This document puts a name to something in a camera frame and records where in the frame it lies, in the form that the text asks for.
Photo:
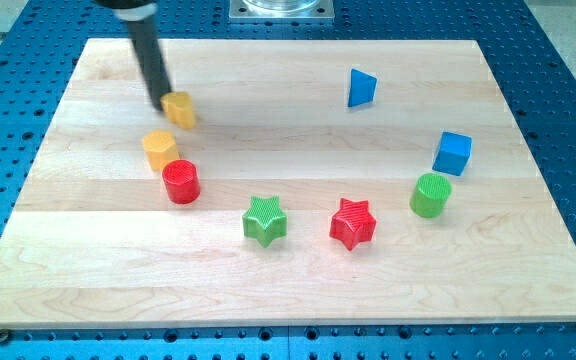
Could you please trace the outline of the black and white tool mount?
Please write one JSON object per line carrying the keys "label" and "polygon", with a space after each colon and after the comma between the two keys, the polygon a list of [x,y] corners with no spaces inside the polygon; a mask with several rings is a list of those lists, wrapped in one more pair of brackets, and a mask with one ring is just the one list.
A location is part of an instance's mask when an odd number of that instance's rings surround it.
{"label": "black and white tool mount", "polygon": [[111,9],[123,21],[141,21],[157,12],[155,0],[94,0],[96,4]]}

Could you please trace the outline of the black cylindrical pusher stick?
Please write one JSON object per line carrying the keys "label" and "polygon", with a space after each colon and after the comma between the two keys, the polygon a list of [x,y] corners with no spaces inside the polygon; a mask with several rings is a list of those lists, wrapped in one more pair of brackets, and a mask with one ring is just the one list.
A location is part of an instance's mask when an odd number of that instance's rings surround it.
{"label": "black cylindrical pusher stick", "polygon": [[171,92],[158,31],[153,17],[126,23],[133,50],[153,108],[163,111],[161,98]]}

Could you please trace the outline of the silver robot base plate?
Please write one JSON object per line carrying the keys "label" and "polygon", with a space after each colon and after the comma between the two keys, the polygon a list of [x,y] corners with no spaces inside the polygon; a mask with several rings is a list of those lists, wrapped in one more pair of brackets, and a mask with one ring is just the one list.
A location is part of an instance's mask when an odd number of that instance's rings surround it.
{"label": "silver robot base plate", "polygon": [[332,20],[332,0],[230,0],[229,18],[254,20]]}

